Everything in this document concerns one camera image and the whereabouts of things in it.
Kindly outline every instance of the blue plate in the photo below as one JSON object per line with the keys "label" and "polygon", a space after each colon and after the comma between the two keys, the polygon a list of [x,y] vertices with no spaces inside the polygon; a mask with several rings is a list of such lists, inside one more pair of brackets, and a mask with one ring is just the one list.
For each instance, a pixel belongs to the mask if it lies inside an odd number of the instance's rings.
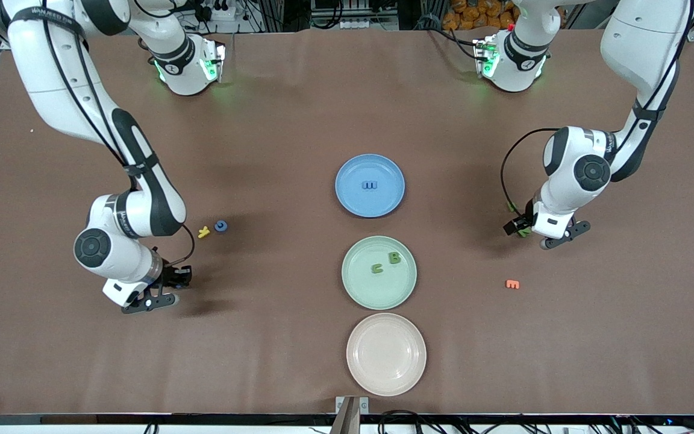
{"label": "blue plate", "polygon": [[398,206],[405,192],[403,173],[393,160],[363,154],[348,160],[336,174],[336,197],[352,214],[381,217]]}

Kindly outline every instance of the table surface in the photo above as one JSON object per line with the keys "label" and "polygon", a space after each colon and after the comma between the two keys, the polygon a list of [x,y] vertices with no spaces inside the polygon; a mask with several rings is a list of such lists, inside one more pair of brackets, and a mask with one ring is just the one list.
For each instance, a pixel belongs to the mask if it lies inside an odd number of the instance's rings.
{"label": "table surface", "polygon": [[[384,234],[419,278],[391,310],[427,344],[410,392],[372,411],[694,412],[694,44],[642,168],[579,212],[592,230],[542,251],[506,237],[507,148],[537,127],[622,127],[634,89],[606,67],[601,32],[562,31],[543,77],[509,94],[454,44],[374,30],[237,36],[226,83],[176,96],[135,38],[93,41],[187,203],[193,289],[174,308],[119,312],[72,243],[123,171],[95,143],[38,117],[0,58],[0,413],[328,412],[364,395],[345,360],[372,311],[342,288],[347,249]],[[507,165],[519,203],[545,180],[547,134]],[[336,171],[374,152],[402,168],[391,215],[339,206]],[[151,239],[165,258],[187,236]],[[507,278],[521,287],[506,289]]]}

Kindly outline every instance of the plate rim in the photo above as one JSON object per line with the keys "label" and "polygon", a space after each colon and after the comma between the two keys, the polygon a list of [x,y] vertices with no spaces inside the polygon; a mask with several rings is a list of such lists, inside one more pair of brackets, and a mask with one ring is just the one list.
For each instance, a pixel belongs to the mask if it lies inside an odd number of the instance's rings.
{"label": "plate rim", "polygon": [[[404,388],[401,390],[401,392],[393,393],[393,394],[385,394],[385,393],[377,393],[374,390],[371,390],[371,388],[367,388],[366,385],[364,385],[358,377],[355,376],[355,373],[353,373],[353,365],[355,365],[356,362],[352,360],[352,357],[350,357],[350,348],[354,347],[355,344],[355,331],[358,330],[361,325],[368,321],[375,321],[375,318],[378,316],[388,316],[389,318],[393,319],[398,319],[401,323],[411,326],[411,332],[414,335],[414,338],[419,337],[418,343],[421,343],[420,347],[420,354],[422,355],[419,360],[421,360],[421,369],[419,369],[419,374],[416,376],[416,379],[410,383],[410,385],[407,388]],[[413,389],[414,386],[419,383],[419,380],[422,379],[422,376],[425,374],[425,368],[427,367],[427,344],[425,344],[425,337],[422,336],[422,332],[419,331],[419,328],[416,327],[416,324],[410,321],[410,319],[406,318],[405,316],[399,315],[397,313],[392,313],[392,312],[377,312],[377,313],[372,313],[371,315],[367,316],[366,318],[361,319],[361,321],[358,322],[358,324],[355,325],[355,327],[352,328],[352,332],[350,332],[349,338],[347,339],[347,347],[345,351],[345,356],[347,358],[347,369],[349,369],[349,373],[352,376],[352,379],[355,380],[355,382],[358,383],[360,387],[362,387],[366,392],[373,393],[374,395],[377,396],[398,396],[402,395],[409,390]]]}
{"label": "plate rim", "polygon": [[[339,195],[339,179],[341,178],[342,174],[344,173],[345,168],[347,165],[349,165],[353,160],[356,159],[363,159],[364,157],[379,157],[382,160],[385,160],[385,162],[388,162],[389,165],[397,170],[398,175],[400,175],[400,181],[401,181],[401,189],[400,189],[400,195],[397,200],[397,203],[394,203],[393,206],[387,211],[383,212],[382,214],[377,214],[377,215],[366,215],[366,214],[361,214],[356,212],[355,209],[350,208],[345,204],[345,201],[342,199],[342,196]],[[341,168],[336,172],[336,179],[334,180],[334,192],[336,193],[336,198],[339,200],[339,203],[342,204],[342,208],[346,209],[347,211],[351,212],[352,214],[357,215],[358,217],[364,217],[364,219],[376,219],[378,217],[383,217],[384,215],[388,215],[390,212],[395,211],[396,208],[400,205],[400,203],[403,201],[403,196],[405,196],[405,176],[403,176],[403,171],[400,170],[400,166],[396,164],[393,160],[389,159],[388,157],[382,156],[382,154],[359,154],[359,156],[352,157],[351,159],[347,160],[344,162]]]}
{"label": "plate rim", "polygon": [[[360,301],[356,300],[353,294],[350,292],[350,289],[347,288],[347,278],[345,277],[347,275],[346,272],[346,267],[347,267],[347,258],[350,257],[350,254],[355,250],[356,247],[358,247],[358,244],[361,244],[361,242],[365,242],[367,239],[388,239],[391,242],[396,242],[397,244],[400,245],[400,247],[403,247],[403,250],[405,250],[406,253],[408,253],[408,257],[411,258],[411,267],[410,270],[413,269],[413,277],[414,277],[414,282],[411,285],[411,289],[408,290],[408,294],[403,297],[399,302],[397,302],[394,305],[391,305],[389,307],[370,307],[365,305],[364,303],[361,303]],[[347,250],[347,253],[345,253],[345,257],[342,259],[342,287],[347,291],[347,295],[349,295],[350,298],[352,298],[352,301],[358,303],[359,306],[363,306],[367,309],[371,310],[390,310],[395,307],[399,307],[402,305],[408,298],[411,296],[411,294],[414,292],[414,288],[416,288],[416,280],[418,277],[418,270],[416,269],[416,259],[414,259],[414,254],[411,253],[411,250],[408,249],[408,247],[403,244],[402,242],[398,241],[397,239],[394,239],[393,237],[390,236],[384,236],[383,234],[372,234],[371,236],[364,237],[362,239],[359,239],[355,244],[353,244],[349,250]]]}

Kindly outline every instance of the green plate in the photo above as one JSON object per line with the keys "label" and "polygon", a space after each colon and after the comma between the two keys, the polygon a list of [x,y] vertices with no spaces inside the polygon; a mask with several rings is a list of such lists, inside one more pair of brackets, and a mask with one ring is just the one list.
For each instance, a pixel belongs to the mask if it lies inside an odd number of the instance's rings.
{"label": "green plate", "polygon": [[356,242],[342,262],[347,294],[363,307],[391,309],[405,302],[416,285],[416,263],[396,239],[369,236]]}

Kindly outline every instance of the plate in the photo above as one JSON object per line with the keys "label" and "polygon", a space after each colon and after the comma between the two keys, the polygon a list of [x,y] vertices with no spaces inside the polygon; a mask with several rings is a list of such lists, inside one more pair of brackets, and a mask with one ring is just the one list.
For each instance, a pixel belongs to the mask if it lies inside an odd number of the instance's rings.
{"label": "plate", "polygon": [[364,318],[347,341],[347,366],[360,387],[379,396],[411,390],[427,363],[422,334],[408,319],[383,312]]}
{"label": "plate", "polygon": [[336,174],[336,197],[352,214],[381,217],[403,199],[405,180],[388,157],[363,154],[349,159]]}
{"label": "plate", "polygon": [[347,294],[361,306],[391,309],[405,302],[414,291],[416,262],[400,241],[369,236],[356,242],[345,255],[342,283]]}

